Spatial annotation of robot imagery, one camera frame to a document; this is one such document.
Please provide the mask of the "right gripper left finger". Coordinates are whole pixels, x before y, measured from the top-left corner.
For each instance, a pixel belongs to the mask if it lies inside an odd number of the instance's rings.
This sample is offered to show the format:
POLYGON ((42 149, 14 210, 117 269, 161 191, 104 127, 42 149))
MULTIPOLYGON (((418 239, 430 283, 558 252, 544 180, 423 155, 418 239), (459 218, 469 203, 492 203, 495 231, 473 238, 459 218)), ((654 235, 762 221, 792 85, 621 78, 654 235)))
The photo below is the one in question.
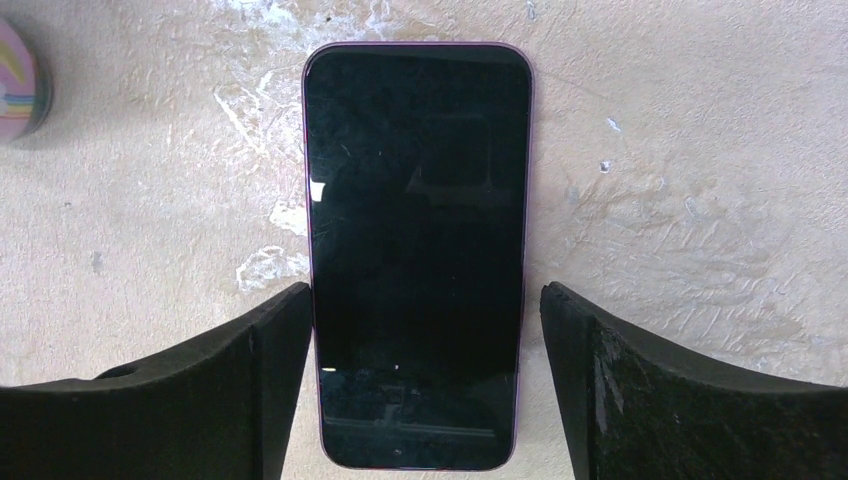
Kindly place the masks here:
POLYGON ((312 329, 295 283, 97 377, 1 391, 5 479, 277 479, 312 329))

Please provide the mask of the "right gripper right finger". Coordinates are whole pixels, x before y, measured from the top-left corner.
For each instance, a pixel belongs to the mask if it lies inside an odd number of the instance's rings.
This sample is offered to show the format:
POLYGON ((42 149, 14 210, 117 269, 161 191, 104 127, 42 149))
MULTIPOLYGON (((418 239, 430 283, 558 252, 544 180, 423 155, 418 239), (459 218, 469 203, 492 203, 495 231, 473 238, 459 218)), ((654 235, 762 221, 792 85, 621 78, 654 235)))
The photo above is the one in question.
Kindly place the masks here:
POLYGON ((843 479, 847 391, 702 355, 561 283, 540 314, 578 479, 843 479))

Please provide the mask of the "purple edged smartphone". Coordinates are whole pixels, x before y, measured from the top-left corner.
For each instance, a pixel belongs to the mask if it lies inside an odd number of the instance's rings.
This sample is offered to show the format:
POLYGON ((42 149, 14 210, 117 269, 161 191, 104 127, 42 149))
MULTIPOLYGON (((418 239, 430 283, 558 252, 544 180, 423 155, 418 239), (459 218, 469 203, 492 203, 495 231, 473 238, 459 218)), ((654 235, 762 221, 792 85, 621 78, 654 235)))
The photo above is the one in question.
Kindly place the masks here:
POLYGON ((310 284, 333 463, 510 459, 533 87, 503 43, 345 42, 308 59, 310 284))

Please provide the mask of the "pink capped small bottle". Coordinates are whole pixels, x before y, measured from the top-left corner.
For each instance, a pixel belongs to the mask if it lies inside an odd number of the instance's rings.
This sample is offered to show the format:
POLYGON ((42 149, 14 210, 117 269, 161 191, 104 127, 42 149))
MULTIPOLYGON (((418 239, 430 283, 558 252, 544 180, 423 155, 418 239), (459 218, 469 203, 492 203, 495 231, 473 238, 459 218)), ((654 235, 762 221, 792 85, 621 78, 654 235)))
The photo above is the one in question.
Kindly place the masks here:
POLYGON ((53 101, 49 64, 21 27, 1 17, 1 143, 41 127, 53 101))

